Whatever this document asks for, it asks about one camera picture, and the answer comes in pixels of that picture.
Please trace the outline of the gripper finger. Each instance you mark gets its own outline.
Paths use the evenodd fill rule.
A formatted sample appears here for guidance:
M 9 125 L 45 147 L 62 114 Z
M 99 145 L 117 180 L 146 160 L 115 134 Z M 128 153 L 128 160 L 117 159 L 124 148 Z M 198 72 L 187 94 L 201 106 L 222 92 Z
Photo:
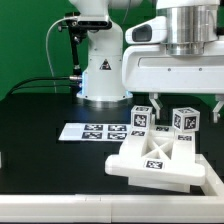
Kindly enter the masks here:
M 224 106 L 224 94 L 217 94 L 215 100 L 217 101 L 217 104 L 213 109 L 213 121 L 217 123 L 220 117 L 219 112 Z

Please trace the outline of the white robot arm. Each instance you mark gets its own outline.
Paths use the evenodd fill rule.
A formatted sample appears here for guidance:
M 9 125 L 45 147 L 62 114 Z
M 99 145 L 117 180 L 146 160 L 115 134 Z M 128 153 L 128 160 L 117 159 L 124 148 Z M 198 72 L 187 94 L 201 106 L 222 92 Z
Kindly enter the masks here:
M 218 29 L 223 0 L 156 0 L 156 16 L 123 31 L 111 8 L 128 0 L 69 0 L 80 14 L 76 28 L 87 31 L 88 66 L 80 97 L 120 101 L 145 92 L 155 107 L 160 93 L 213 94 L 213 118 L 224 107 L 224 33 Z

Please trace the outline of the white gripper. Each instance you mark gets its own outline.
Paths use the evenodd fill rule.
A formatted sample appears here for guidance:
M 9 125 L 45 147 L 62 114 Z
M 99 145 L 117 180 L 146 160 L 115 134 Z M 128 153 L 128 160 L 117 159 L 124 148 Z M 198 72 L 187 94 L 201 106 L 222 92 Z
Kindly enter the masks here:
M 123 55 L 122 82 L 128 91 L 150 93 L 157 119 L 163 107 L 158 93 L 224 94 L 224 42 L 188 56 L 170 56 L 162 45 L 131 46 Z

